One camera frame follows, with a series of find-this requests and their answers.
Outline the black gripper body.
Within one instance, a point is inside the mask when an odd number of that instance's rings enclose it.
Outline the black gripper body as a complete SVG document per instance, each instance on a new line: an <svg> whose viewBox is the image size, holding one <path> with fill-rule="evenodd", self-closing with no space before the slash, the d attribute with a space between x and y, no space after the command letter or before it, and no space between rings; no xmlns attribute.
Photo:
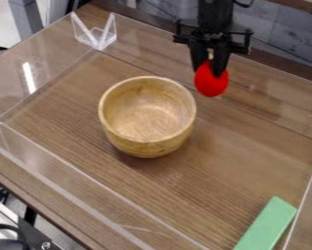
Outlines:
<svg viewBox="0 0 312 250"><path fill-rule="evenodd" d="M174 42L189 45L189 40L195 39L214 49L218 42L227 41L233 53L248 54L253 31L234 24L234 6L248 9L252 4L241 0L198 0L197 19L175 21Z"/></svg>

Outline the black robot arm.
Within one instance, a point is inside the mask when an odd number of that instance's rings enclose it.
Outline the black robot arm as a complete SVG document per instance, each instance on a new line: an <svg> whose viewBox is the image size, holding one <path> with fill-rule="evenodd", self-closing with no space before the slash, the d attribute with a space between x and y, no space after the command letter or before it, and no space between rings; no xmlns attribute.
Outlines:
<svg viewBox="0 0 312 250"><path fill-rule="evenodd" d="M193 70L207 62L211 75L219 78L231 54L249 54L253 31L234 23L234 6L248 9L254 0L197 0L197 18L175 20L172 41L185 44Z"/></svg>

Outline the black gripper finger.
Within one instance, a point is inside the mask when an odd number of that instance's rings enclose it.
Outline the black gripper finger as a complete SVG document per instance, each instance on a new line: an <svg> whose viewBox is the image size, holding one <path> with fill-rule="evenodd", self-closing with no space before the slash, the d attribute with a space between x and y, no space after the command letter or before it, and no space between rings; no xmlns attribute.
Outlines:
<svg viewBox="0 0 312 250"><path fill-rule="evenodd" d="M213 49L211 60L211 71L215 77L219 77L222 75L223 70L226 69L230 53L230 43L227 41L218 42Z"/></svg>
<svg viewBox="0 0 312 250"><path fill-rule="evenodd" d="M209 58L207 49L203 46L202 42L195 39L189 40L187 47L189 47L191 67L193 67L193 70L197 70L198 67L202 65L202 63Z"/></svg>

